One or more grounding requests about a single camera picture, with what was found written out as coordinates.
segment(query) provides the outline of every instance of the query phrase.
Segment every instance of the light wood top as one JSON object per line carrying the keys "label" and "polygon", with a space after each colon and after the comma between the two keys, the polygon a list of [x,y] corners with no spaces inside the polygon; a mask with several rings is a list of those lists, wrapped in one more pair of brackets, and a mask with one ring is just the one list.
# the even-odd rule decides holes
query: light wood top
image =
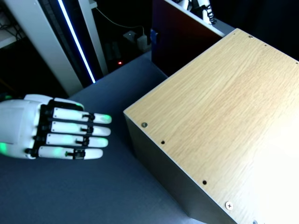
{"label": "light wood top", "polygon": [[299,223],[296,60],[236,29],[125,114],[237,223]]}

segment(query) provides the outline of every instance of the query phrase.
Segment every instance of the back of robotic hand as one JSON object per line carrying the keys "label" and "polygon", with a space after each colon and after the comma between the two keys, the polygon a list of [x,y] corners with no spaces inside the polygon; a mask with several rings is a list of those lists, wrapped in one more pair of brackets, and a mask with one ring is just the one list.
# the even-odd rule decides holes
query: back of robotic hand
{"label": "back of robotic hand", "polygon": [[109,115],[80,103],[30,94],[0,102],[0,154],[23,159],[97,159],[108,145]]}

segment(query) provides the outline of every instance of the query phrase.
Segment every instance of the screw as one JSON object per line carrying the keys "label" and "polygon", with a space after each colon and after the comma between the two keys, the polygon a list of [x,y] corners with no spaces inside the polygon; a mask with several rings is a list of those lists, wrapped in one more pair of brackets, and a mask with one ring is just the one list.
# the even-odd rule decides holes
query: screw
{"label": "screw", "polygon": [[234,208],[234,205],[231,202],[226,202],[225,207],[227,208],[227,210],[232,210]]}

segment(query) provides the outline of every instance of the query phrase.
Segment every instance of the blue light strip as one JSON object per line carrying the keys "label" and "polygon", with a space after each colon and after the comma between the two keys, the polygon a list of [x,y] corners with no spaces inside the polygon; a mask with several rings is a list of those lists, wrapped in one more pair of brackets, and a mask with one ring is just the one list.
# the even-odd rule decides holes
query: blue light strip
{"label": "blue light strip", "polygon": [[87,71],[88,71],[88,73],[89,73],[89,76],[90,76],[90,78],[92,79],[92,82],[95,83],[95,80],[94,80],[92,71],[90,70],[89,65],[88,65],[88,63],[87,63],[87,61],[86,61],[85,55],[84,55],[83,50],[82,50],[82,48],[81,48],[81,46],[80,46],[80,43],[79,43],[79,41],[78,41],[78,38],[77,38],[77,36],[76,36],[76,34],[75,34],[75,31],[74,31],[73,26],[72,26],[72,24],[71,24],[70,18],[69,18],[68,14],[67,14],[67,12],[66,12],[66,10],[65,10],[64,4],[63,4],[62,0],[58,0],[58,3],[59,3],[59,5],[60,5],[60,8],[61,8],[61,10],[62,10],[62,13],[64,14],[64,17],[65,17],[65,20],[66,20],[66,22],[67,22],[67,25],[68,25],[69,28],[70,28],[71,34],[72,34],[72,36],[73,36],[73,38],[74,38],[74,41],[75,41],[75,43],[76,43],[76,45],[77,45],[77,47],[78,47],[78,50],[79,50],[80,55],[81,55],[81,57],[82,57],[82,59],[83,59],[83,61],[84,61],[84,64],[85,64],[85,66],[86,66],[86,68],[87,68]]}

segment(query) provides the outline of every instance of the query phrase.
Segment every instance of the white plug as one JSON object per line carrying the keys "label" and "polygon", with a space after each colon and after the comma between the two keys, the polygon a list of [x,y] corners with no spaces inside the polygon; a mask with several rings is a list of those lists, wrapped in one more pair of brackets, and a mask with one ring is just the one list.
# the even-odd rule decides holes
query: white plug
{"label": "white plug", "polygon": [[148,37],[146,35],[142,35],[137,39],[137,47],[142,52],[146,52],[151,48],[151,44],[148,45]]}

